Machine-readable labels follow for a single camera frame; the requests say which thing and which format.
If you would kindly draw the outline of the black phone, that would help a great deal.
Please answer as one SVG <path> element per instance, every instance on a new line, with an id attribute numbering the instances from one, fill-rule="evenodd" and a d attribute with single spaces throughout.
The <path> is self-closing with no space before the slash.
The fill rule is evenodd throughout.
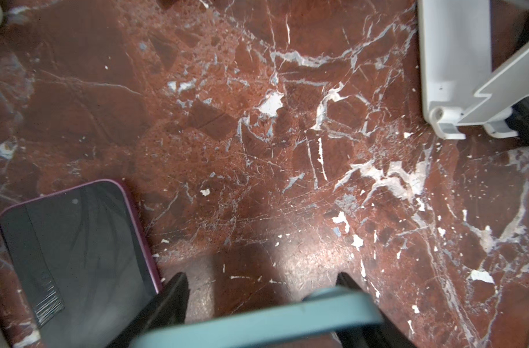
<path id="1" fill-rule="evenodd" d="M 369 294 L 332 287 L 316 291 L 298 303 L 150 330 L 133 339 L 129 346 L 260 347 L 382 323 L 380 310 Z"/>

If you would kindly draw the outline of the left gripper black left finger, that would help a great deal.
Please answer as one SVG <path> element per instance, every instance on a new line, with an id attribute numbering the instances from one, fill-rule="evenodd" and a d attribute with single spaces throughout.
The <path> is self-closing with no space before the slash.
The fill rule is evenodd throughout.
<path id="1" fill-rule="evenodd" d="M 187 274 L 179 272 L 107 347 L 128 347 L 142 333 L 183 324 L 189 297 Z"/>

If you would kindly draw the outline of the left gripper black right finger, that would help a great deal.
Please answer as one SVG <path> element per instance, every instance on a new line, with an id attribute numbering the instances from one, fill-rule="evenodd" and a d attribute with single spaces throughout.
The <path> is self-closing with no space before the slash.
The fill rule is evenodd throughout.
<path id="1" fill-rule="evenodd" d="M 333 314 L 343 347 L 415 346 L 348 273 L 339 273 L 336 285 Z"/>

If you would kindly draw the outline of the white silver phone stand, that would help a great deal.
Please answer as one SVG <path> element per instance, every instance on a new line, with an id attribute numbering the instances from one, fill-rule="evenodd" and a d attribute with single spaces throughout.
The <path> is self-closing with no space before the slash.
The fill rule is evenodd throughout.
<path id="1" fill-rule="evenodd" d="M 514 1 L 529 11 L 529 1 Z M 529 22 L 525 41 L 492 67 L 489 1 L 419 1 L 423 117 L 435 134 L 463 140 L 461 127 L 481 126 L 489 136 L 518 136 L 506 120 L 529 101 Z"/>

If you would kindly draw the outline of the phone with white edge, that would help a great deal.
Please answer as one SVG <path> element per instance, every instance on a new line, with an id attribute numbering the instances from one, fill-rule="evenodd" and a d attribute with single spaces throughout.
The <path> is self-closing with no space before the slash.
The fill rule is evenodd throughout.
<path id="1" fill-rule="evenodd" d="M 161 291 L 134 200 L 119 182 L 9 207 L 0 232 L 46 347 L 105 347 Z"/>

